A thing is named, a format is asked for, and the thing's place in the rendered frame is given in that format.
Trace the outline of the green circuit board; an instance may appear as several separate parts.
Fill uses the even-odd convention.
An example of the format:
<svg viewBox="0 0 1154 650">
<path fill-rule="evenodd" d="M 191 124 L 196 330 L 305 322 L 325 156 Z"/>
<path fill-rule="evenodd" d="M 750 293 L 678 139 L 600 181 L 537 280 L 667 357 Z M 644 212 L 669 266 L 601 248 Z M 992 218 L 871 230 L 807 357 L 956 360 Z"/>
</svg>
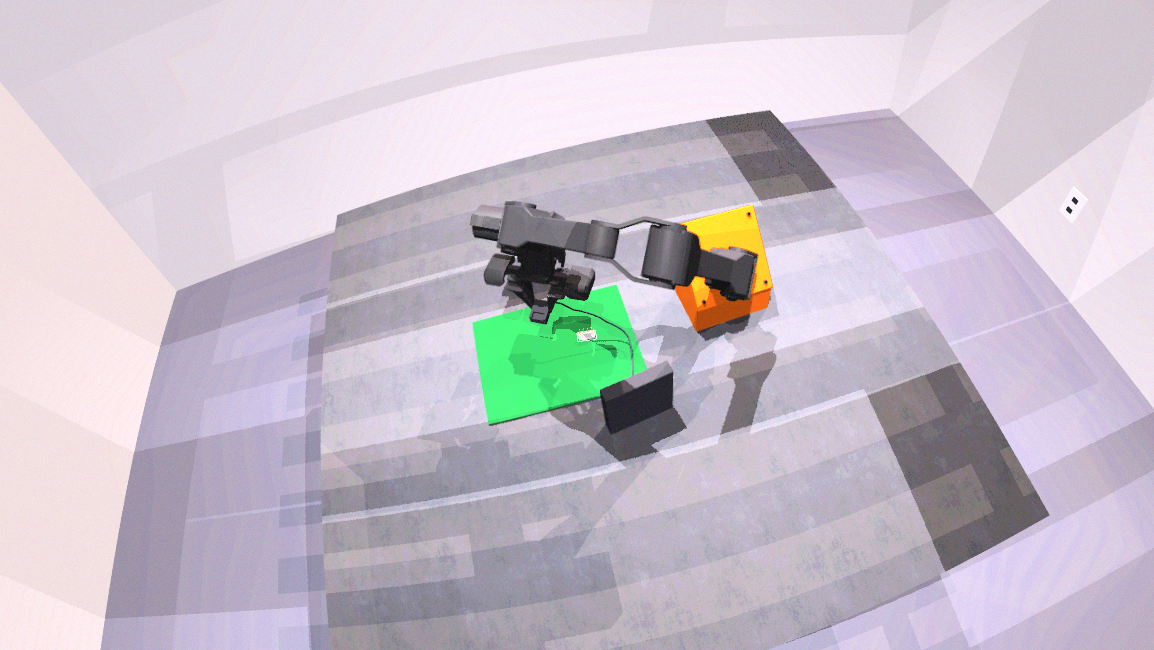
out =
<svg viewBox="0 0 1154 650">
<path fill-rule="evenodd" d="M 530 308 L 473 322 L 489 426 L 600 398 L 646 369 L 617 284 L 556 302 L 547 324 L 530 322 Z M 634 373 L 625 333 L 600 317 L 629 336 Z"/>
</svg>

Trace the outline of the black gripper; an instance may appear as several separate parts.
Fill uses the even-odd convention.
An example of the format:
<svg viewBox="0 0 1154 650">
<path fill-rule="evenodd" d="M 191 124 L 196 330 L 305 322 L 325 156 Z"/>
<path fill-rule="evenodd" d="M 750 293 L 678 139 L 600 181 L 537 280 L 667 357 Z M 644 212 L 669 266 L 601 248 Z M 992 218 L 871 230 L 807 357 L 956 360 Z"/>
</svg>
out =
<svg viewBox="0 0 1154 650">
<path fill-rule="evenodd" d="M 595 281 L 593 268 L 572 266 L 571 269 L 559 267 L 555 269 L 556 257 L 554 247 L 540 255 L 520 255 L 517 257 L 520 266 L 512 266 L 515 256 L 495 253 L 484 271 L 486 285 L 501 286 L 505 283 L 508 275 L 508 290 L 529 305 L 532 309 L 535 300 L 532 282 L 550 284 L 547 294 L 548 311 L 552 313 L 557 300 L 565 296 L 569 299 L 585 301 L 589 300 L 590 292 Z"/>
</svg>

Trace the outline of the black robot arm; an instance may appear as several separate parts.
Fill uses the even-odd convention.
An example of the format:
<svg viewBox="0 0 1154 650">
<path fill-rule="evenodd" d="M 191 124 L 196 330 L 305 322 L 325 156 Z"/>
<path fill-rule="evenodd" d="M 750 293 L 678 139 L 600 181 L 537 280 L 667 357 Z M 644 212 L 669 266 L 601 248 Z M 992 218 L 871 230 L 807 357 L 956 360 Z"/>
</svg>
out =
<svg viewBox="0 0 1154 650">
<path fill-rule="evenodd" d="M 643 222 L 652 225 L 639 278 L 613 259 L 619 230 Z M 474 238 L 497 241 L 496 248 L 508 255 L 540 255 L 554 247 L 554 257 L 564 267 L 565 251 L 574 251 L 617 267 L 630 281 L 673 291 L 676 286 L 688 287 L 698 276 L 705 278 L 704 284 L 710 289 L 721 290 L 728 301 L 750 299 L 759 256 L 732 246 L 729 251 L 722 247 L 703 251 L 699 237 L 673 221 L 643 216 L 621 224 L 604 221 L 589 224 L 565 221 L 555 211 L 546 212 L 535 209 L 535 204 L 517 201 L 505 201 L 504 208 L 480 206 L 471 215 L 471 225 Z"/>
</svg>

